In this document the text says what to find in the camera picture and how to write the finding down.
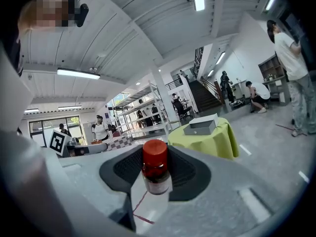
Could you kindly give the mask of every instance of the stair railing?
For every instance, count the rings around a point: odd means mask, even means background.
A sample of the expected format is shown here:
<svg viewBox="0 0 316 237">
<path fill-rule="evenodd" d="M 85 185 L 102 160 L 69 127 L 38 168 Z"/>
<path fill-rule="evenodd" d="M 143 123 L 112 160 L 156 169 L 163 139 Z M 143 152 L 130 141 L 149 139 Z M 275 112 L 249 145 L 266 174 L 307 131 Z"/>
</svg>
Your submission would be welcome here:
<svg viewBox="0 0 316 237">
<path fill-rule="evenodd" d="M 220 101 L 222 104 L 225 104 L 225 100 L 222 95 L 222 91 L 220 86 L 218 85 L 218 82 L 215 81 L 214 84 L 209 82 L 208 80 L 204 79 L 203 77 L 200 78 L 202 85 L 209 91 L 211 92 L 218 101 Z"/>
<path fill-rule="evenodd" d="M 196 55 L 194 58 L 194 67 L 193 67 L 193 74 L 194 74 L 195 78 L 198 77 L 198 71 L 199 71 L 199 67 L 201 65 L 203 50 L 204 50 L 204 46 L 196 49 Z"/>
<path fill-rule="evenodd" d="M 166 84 L 165 87 L 167 90 L 172 90 L 172 89 L 179 87 L 181 85 L 183 85 L 182 81 L 180 79 L 177 79 L 177 80 L 174 80 L 174 81 Z"/>
</svg>

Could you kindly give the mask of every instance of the metal shelving unit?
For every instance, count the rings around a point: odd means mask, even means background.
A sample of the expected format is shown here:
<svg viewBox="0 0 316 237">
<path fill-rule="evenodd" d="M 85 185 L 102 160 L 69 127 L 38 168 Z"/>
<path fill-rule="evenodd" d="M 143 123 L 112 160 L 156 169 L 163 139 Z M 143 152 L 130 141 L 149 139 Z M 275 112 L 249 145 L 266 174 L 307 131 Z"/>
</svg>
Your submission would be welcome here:
<svg viewBox="0 0 316 237">
<path fill-rule="evenodd" d="M 149 100 L 143 102 L 142 104 L 137 105 L 131 109 L 126 108 L 127 109 L 126 111 L 123 111 L 123 113 L 121 113 L 121 114 L 117 114 L 116 108 L 124 109 L 127 105 L 131 104 L 134 101 L 137 101 L 138 99 L 140 99 L 146 95 L 149 95 L 150 93 L 152 93 L 152 95 L 153 95 L 152 99 L 149 99 Z M 139 118 L 139 119 L 136 119 L 136 120 L 133 120 L 130 122 L 127 122 L 126 118 L 124 117 L 125 123 L 122 125 L 119 125 L 118 128 L 126 125 L 128 128 L 128 131 L 125 132 L 125 134 L 134 135 L 134 136 L 137 134 L 146 134 L 146 132 L 164 129 L 166 135 L 168 136 L 168 122 L 164 121 L 164 116 L 162 113 L 165 113 L 166 117 L 167 117 L 167 114 L 166 114 L 166 111 L 160 110 L 159 104 L 162 103 L 162 100 L 161 100 L 161 97 L 159 95 L 159 91 L 158 91 L 157 87 L 150 82 L 149 82 L 149 85 L 147 87 L 145 87 L 144 89 L 142 89 L 142 90 L 138 91 L 137 93 L 123 99 L 122 101 L 117 103 L 115 106 L 113 106 L 113 110 L 116 112 L 116 115 L 115 115 L 116 122 L 118 123 L 119 117 L 130 115 L 131 113 L 134 113 L 142 108 L 145 108 L 149 105 L 152 105 L 153 103 L 155 103 L 157 106 L 157 109 L 158 109 L 157 113 L 154 113 L 154 114 L 151 114 L 151 115 L 146 116 L 144 118 Z M 157 125 L 144 127 L 144 128 L 129 129 L 129 126 L 128 126 L 129 124 L 137 123 L 138 121 L 145 120 L 147 118 L 150 118 L 150 117 L 153 117 L 156 115 L 160 116 L 162 124 L 157 124 Z"/>
</svg>

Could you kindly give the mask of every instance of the bottle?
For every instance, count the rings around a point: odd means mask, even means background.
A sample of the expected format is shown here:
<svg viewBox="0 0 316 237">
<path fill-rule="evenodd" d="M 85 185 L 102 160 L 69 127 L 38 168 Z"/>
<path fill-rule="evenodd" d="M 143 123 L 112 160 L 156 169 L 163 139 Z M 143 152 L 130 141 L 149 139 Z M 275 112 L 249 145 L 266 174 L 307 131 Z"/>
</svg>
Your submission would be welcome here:
<svg viewBox="0 0 316 237">
<path fill-rule="evenodd" d="M 147 191 L 153 195 L 164 194 L 169 189 L 167 145 L 161 140 L 147 141 L 143 146 L 143 176 Z"/>
</svg>

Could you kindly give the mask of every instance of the bottle label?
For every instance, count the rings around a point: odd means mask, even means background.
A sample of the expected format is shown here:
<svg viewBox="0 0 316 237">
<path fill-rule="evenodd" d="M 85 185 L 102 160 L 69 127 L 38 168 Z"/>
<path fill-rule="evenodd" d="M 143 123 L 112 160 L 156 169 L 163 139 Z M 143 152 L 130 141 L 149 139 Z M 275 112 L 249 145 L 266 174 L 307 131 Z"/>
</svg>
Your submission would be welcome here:
<svg viewBox="0 0 316 237">
<path fill-rule="evenodd" d="M 153 195 L 161 195 L 165 193 L 169 188 L 168 180 L 162 183 L 152 183 L 147 181 L 147 190 Z"/>
</svg>

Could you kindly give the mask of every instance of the round table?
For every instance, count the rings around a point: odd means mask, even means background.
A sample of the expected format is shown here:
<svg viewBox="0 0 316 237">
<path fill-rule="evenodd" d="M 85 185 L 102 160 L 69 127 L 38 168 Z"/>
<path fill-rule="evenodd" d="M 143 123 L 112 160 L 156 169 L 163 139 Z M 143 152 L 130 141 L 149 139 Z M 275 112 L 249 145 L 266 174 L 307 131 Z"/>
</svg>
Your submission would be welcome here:
<svg viewBox="0 0 316 237">
<path fill-rule="evenodd" d="M 225 118 L 218 118 L 217 127 L 210 135 L 185 135 L 183 129 L 187 126 L 172 131 L 168 136 L 168 144 L 227 159 L 239 156 L 233 129 Z"/>
</svg>

